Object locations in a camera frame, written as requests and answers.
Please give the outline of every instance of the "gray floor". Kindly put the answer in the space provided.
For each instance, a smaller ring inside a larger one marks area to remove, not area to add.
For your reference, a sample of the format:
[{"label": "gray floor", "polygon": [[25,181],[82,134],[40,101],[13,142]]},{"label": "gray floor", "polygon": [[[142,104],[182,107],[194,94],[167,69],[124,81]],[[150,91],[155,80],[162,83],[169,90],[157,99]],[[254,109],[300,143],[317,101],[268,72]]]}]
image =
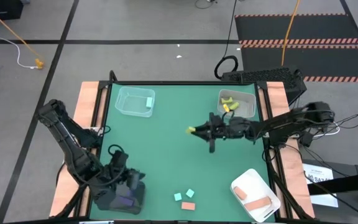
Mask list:
[{"label": "gray floor", "polygon": [[[58,40],[73,0],[31,0],[22,19],[8,21],[25,39]],[[347,0],[358,25],[358,1]],[[225,39],[234,1],[219,1],[205,10],[194,0],[80,0],[68,39]],[[246,0],[236,14],[291,13],[296,0]],[[344,12],[339,0],[302,0],[299,13]],[[13,38],[0,25],[0,36]],[[237,39],[233,29],[231,39]],[[22,147],[56,45],[35,45],[47,59],[44,70],[16,65],[14,46],[0,45],[0,204]],[[228,54],[240,56],[239,46]],[[113,69],[120,80],[215,80],[213,69],[224,45],[65,45],[47,100],[57,98],[73,115],[81,82],[107,79]],[[21,46],[21,62],[34,63]],[[222,67],[229,70],[231,65]],[[358,113],[358,83],[307,83],[301,105],[326,101],[341,119]],[[349,122],[357,124],[358,119]],[[312,150],[324,160],[358,164],[358,128],[322,138]],[[53,137],[38,125],[5,222],[47,218],[62,152]]]}]

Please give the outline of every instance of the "white cable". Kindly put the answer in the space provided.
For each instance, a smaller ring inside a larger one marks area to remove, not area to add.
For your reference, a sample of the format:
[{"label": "white cable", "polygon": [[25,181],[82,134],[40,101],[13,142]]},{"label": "white cable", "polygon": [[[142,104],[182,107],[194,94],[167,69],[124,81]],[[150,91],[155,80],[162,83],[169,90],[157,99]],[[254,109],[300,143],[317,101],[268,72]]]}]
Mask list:
[{"label": "white cable", "polygon": [[13,43],[13,42],[7,40],[7,39],[3,39],[2,37],[0,37],[0,40],[5,40],[6,42],[8,42],[8,43],[10,43],[10,44],[15,45],[15,47],[17,48],[17,64],[18,64],[18,65],[20,65],[20,66],[23,67],[23,68],[29,68],[29,69],[35,69],[35,68],[36,68],[36,66],[24,66],[24,65],[22,65],[22,64],[19,62],[19,59],[20,59],[20,48],[19,48],[19,46],[18,46],[17,44],[15,44],[15,43]]},{"label": "white cable", "polygon": [[334,133],[326,133],[326,134],[318,134],[318,135],[313,136],[313,138],[318,138],[318,137],[321,137],[321,136],[329,136],[329,135],[334,135],[334,134],[339,133],[341,128],[339,127],[339,125],[335,121],[334,121],[334,124],[336,126],[336,132],[334,132]]}]

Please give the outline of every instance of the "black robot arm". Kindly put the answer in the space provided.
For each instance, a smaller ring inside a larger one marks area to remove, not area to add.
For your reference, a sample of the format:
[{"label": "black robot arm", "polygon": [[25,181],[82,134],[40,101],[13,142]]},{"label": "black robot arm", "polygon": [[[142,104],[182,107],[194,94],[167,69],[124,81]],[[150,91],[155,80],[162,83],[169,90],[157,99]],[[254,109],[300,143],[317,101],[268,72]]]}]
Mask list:
[{"label": "black robot arm", "polygon": [[[94,154],[85,149],[100,148],[101,137],[95,131],[83,129],[76,124],[68,116],[63,102],[58,100],[51,100],[39,109],[37,119],[48,127],[59,143],[67,170],[79,184],[80,191],[89,185],[99,209],[133,214],[140,212],[145,191],[145,185],[140,180],[145,174],[126,167],[129,156],[120,146],[109,147],[112,158],[109,164],[102,165]],[[119,150],[112,153],[112,147]]]},{"label": "black robot arm", "polygon": [[334,121],[334,112],[323,102],[309,103],[302,108],[291,111],[265,121],[250,121],[241,117],[230,118],[229,124],[213,113],[209,121],[191,129],[191,134],[209,142],[209,152],[214,152],[215,139],[246,138],[255,141],[268,133],[269,144],[278,147],[294,134],[300,134],[306,128],[326,128]]}]

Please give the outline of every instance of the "orange block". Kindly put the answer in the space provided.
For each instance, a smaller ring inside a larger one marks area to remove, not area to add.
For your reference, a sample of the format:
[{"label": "orange block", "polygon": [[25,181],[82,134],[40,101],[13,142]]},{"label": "orange block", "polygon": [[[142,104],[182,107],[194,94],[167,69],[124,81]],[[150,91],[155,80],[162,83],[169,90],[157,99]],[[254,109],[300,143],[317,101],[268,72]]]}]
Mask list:
[{"label": "orange block", "polygon": [[246,207],[246,209],[248,211],[251,211],[251,210],[254,210],[257,208],[262,208],[263,206],[270,205],[270,204],[272,204],[272,201],[270,200],[270,198],[264,197],[264,198],[258,199],[256,201],[247,203],[244,206]]},{"label": "orange block", "polygon": [[181,203],[181,209],[185,209],[185,210],[196,210],[196,204],[195,203],[190,203],[190,202],[182,202]]},{"label": "orange block", "polygon": [[243,192],[239,187],[234,188],[234,193],[236,193],[237,197],[239,197],[241,200],[245,200],[247,197],[247,194]]}]

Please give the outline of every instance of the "green tabletop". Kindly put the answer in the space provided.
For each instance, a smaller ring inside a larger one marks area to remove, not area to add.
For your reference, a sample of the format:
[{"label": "green tabletop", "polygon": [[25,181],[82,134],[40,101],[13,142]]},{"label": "green tabletop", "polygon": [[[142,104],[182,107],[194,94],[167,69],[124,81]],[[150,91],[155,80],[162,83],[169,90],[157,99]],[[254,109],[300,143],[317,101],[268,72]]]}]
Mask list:
[{"label": "green tabletop", "polygon": [[[246,139],[216,141],[210,154],[209,144],[185,133],[188,126],[208,120],[209,112],[217,113],[221,89],[255,94],[255,86],[218,85],[152,85],[136,86],[155,91],[153,115],[149,118],[128,116],[115,109],[121,85],[114,84],[100,160],[110,161],[108,147],[118,144],[129,158],[127,166],[146,173],[144,207],[138,215],[102,211],[92,203],[91,219],[126,220],[193,220],[253,221],[230,191],[231,182],[246,170],[255,169],[269,182],[266,163],[262,160],[263,144]],[[252,120],[258,121],[256,112]],[[193,198],[185,195],[195,191]],[[182,194],[176,202],[173,195]],[[194,202],[195,211],[181,209],[181,202]],[[273,222],[271,216],[266,222]]]}]

